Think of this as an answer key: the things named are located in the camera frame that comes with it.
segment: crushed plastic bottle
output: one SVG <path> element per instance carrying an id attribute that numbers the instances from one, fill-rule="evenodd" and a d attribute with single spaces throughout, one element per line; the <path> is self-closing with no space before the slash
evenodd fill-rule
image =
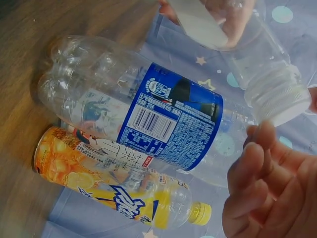
<path id="1" fill-rule="evenodd" d="M 63 121 L 159 158 L 151 168 L 168 163 L 227 187 L 255 124 L 247 108 L 105 38 L 62 38 L 51 58 L 38 92 Z"/>
<path id="2" fill-rule="evenodd" d="M 204 226 L 211 207 L 193 202 L 187 184 L 154 170 L 96 156 L 98 151 L 71 133 L 50 128 L 34 155 L 45 179 L 69 187 L 127 218 L 167 230 L 186 222 Z"/>
<path id="3" fill-rule="evenodd" d="M 219 50 L 257 121 L 279 126 L 308 109 L 298 68 L 265 23 L 262 0 L 168 0 L 185 33 Z"/>

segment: blue tablecloth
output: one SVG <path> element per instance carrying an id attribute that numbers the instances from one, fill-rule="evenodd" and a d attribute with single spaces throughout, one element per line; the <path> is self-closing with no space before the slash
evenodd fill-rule
<path id="1" fill-rule="evenodd" d="M 289 52 L 307 86 L 317 86 L 317 1 L 267 0 L 268 25 Z M 219 52 L 207 50 L 184 35 L 182 29 L 157 15 L 141 53 L 225 97 L 244 104 L 243 93 Z M 317 117 L 309 112 L 278 128 L 286 145 L 315 154 Z M 213 208 L 207 226 L 184 225 L 174 231 L 159 231 L 131 222 L 93 200 L 65 188 L 45 226 L 44 238 L 222 238 L 221 214 L 228 192 L 190 175 L 170 172 L 187 182 L 195 200 Z"/>

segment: wooden table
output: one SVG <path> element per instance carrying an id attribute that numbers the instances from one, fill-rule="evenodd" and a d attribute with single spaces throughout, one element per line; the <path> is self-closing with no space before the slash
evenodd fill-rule
<path id="1" fill-rule="evenodd" d="M 61 187 L 31 169 L 57 118 L 34 100 L 44 48 L 56 35 L 101 35 L 139 47 L 157 10 L 150 0 L 0 2 L 0 237 L 40 237 Z"/>

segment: polka dot pattern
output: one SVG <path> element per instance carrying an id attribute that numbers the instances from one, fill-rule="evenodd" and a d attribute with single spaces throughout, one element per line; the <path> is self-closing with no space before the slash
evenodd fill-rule
<path id="1" fill-rule="evenodd" d="M 235 152 L 235 143 L 227 133 L 220 133 L 214 142 L 217 152 L 223 156 L 231 156 Z"/>
<path id="2" fill-rule="evenodd" d="M 234 87 L 234 88 L 238 88 L 239 87 L 239 84 L 236 80 L 236 78 L 233 76 L 232 73 L 229 73 L 227 75 L 227 82 L 228 84 L 231 86 L 231 87 Z"/>
<path id="3" fill-rule="evenodd" d="M 290 141 L 290 140 L 287 139 L 286 137 L 281 136 L 281 137 L 279 138 L 279 141 L 282 142 L 284 145 L 287 145 L 288 147 L 293 148 L 293 143 L 292 143 L 292 141 Z"/>
<path id="4" fill-rule="evenodd" d="M 278 6 L 272 11 L 272 17 L 278 23 L 288 23 L 293 19 L 294 14 L 288 7 Z"/>

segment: white bottle cap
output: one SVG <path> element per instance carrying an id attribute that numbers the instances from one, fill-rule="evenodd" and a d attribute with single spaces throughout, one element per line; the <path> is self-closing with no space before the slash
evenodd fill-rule
<path id="1" fill-rule="evenodd" d="M 210 48 L 223 48 L 228 37 L 200 0 L 167 0 L 176 12 L 185 33 L 199 44 Z"/>
<path id="2" fill-rule="evenodd" d="M 255 118 L 257 121 L 269 120 L 274 126 L 279 126 L 305 112 L 311 103 L 311 95 L 303 85 L 289 87 L 262 105 Z"/>

